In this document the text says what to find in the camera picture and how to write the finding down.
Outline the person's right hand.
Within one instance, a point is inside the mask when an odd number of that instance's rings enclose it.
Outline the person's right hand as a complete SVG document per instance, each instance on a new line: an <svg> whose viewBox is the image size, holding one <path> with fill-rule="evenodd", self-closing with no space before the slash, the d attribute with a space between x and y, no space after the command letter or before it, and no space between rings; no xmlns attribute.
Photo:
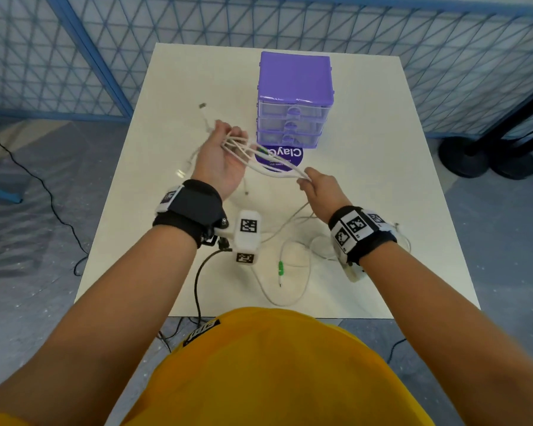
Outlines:
<svg viewBox="0 0 533 426"><path fill-rule="evenodd" d="M305 194L314 215L327 225L332 221L334 214L342 216L354 209L336 178L331 175L321 173L317 192Z"/></svg>

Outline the person's left hand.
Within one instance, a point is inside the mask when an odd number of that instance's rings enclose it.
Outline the person's left hand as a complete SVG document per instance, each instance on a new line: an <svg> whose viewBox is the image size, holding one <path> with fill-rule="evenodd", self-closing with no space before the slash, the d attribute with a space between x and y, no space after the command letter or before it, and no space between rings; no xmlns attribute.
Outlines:
<svg viewBox="0 0 533 426"><path fill-rule="evenodd" d="M248 142L248 133L240 127L232 127L229 137L239 137L243 143ZM212 186L219 193L221 200L227 200L240 185L248 160L242 153L239 158L223 149L223 142L213 142L213 132L199 150L191 179L199 180Z"/></svg>

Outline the person's right forearm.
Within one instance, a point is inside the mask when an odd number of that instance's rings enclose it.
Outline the person's right forearm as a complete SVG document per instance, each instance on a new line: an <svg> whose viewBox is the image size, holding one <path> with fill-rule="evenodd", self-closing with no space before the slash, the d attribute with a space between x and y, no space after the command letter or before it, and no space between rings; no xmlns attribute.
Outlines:
<svg viewBox="0 0 533 426"><path fill-rule="evenodd" d="M533 426L533 357L397 243L362 257L399 328L468 426Z"/></svg>

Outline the person's left forearm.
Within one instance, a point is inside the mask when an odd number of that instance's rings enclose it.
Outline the person's left forearm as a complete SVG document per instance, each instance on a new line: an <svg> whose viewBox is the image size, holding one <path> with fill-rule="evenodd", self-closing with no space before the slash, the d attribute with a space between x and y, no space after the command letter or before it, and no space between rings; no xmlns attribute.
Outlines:
<svg viewBox="0 0 533 426"><path fill-rule="evenodd" d="M32 426L103 426L171 312L197 250L178 228L149 229L0 384L0 415Z"/></svg>

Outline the round purple sticker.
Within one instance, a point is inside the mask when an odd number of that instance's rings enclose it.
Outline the round purple sticker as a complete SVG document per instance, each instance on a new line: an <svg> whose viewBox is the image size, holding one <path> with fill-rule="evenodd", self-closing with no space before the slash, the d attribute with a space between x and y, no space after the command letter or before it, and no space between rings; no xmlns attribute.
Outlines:
<svg viewBox="0 0 533 426"><path fill-rule="evenodd" d="M290 164L298 167L304 158L304 149L287 146L287 145L264 145L264 148L268 150L268 153L273 158L284 159ZM291 168L287 165L280 163L279 161L272 161L270 159L262 158L261 155L255 155L256 161L272 172L290 172Z"/></svg>

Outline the purple plastic drawer unit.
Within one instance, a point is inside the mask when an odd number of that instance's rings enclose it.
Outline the purple plastic drawer unit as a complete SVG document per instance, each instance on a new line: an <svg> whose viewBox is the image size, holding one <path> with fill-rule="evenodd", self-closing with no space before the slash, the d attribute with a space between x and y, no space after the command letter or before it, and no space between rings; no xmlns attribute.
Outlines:
<svg viewBox="0 0 533 426"><path fill-rule="evenodd" d="M263 51L257 85L257 142L314 149L334 105L328 56Z"/></svg>

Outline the black stanchion base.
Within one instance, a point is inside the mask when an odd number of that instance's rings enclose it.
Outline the black stanchion base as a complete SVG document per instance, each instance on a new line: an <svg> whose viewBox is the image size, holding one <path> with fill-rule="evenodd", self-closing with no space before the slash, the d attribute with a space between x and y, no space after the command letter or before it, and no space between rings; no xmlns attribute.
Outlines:
<svg viewBox="0 0 533 426"><path fill-rule="evenodd" d="M530 151L501 151L490 156L489 166L503 178L524 180L533 175L533 155Z"/></svg>
<svg viewBox="0 0 533 426"><path fill-rule="evenodd" d="M467 137L446 137L438 148L441 164L451 173L461 178L474 179L489 170L489 157L483 150L470 151L475 141Z"/></svg>

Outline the blue mesh fence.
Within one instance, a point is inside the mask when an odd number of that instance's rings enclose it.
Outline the blue mesh fence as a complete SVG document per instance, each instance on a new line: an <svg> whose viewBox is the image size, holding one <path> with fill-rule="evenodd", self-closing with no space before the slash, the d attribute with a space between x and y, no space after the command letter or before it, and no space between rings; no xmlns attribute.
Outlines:
<svg viewBox="0 0 533 426"><path fill-rule="evenodd" d="M0 0L0 117L128 122L157 42L397 56L431 138L533 98L533 0Z"/></svg>

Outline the yellow shirt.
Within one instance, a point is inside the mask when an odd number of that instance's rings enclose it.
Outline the yellow shirt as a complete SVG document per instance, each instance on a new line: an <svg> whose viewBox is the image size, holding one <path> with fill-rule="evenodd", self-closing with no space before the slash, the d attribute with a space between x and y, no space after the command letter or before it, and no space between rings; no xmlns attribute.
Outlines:
<svg viewBox="0 0 533 426"><path fill-rule="evenodd" d="M122 426L434 426L397 375L349 332L245 307L185 337Z"/></svg>

